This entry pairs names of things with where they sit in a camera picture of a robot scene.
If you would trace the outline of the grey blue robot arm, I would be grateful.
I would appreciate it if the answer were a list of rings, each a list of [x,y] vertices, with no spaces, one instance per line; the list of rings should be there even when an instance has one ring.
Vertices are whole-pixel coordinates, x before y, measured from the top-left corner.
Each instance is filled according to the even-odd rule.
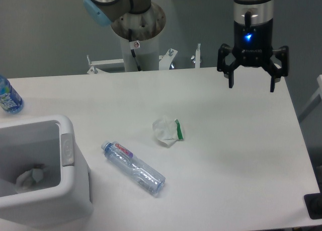
[[[234,1],[234,45],[222,44],[217,70],[234,85],[234,71],[260,67],[271,77],[270,89],[289,73],[289,48],[272,47],[274,0]],[[162,8],[151,0],[84,0],[84,7],[100,26],[118,35],[126,71],[159,70],[158,36],[166,24]]]

